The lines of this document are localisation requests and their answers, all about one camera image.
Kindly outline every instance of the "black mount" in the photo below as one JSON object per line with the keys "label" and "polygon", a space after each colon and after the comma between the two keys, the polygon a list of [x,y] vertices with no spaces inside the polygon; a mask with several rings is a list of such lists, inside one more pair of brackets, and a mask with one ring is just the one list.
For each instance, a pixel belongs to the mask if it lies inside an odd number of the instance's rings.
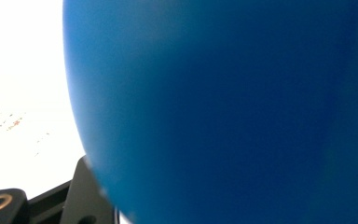
{"label": "black mount", "polygon": [[72,181],[27,200],[21,189],[0,190],[0,224],[119,224],[118,210],[101,195],[79,160]]}

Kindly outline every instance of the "white background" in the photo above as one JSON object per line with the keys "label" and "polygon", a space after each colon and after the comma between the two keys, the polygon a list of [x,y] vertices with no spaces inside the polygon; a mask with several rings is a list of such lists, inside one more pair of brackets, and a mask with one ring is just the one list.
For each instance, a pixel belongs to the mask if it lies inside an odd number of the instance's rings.
{"label": "white background", "polygon": [[62,0],[0,0],[0,189],[31,199],[72,179],[83,155],[66,88]]}

